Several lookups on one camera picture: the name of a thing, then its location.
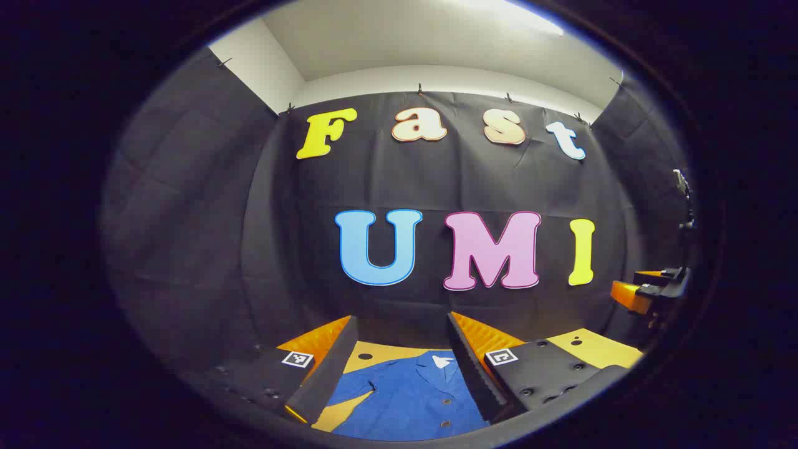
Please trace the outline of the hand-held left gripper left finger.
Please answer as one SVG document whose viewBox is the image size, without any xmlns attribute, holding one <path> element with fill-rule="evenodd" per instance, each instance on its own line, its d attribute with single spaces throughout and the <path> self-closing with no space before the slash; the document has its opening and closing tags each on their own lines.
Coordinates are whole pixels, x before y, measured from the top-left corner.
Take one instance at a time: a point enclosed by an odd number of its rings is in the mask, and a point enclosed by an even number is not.
<svg viewBox="0 0 798 449">
<path fill-rule="evenodd" d="M 349 315 L 242 360 L 188 372 L 188 385 L 224 413 L 251 423 L 311 426 L 327 406 L 357 343 Z"/>
</svg>

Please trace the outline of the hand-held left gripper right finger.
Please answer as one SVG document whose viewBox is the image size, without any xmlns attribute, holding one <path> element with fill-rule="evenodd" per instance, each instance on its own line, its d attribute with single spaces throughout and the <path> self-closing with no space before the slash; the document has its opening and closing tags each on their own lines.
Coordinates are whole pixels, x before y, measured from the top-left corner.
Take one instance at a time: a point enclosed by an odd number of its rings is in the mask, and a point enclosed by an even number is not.
<svg viewBox="0 0 798 449">
<path fill-rule="evenodd" d="M 561 397 L 590 400 L 628 372 L 618 364 L 600 369 L 548 339 L 522 342 L 462 314 L 447 316 L 451 350 L 479 414 L 491 425 L 538 412 Z"/>
</svg>

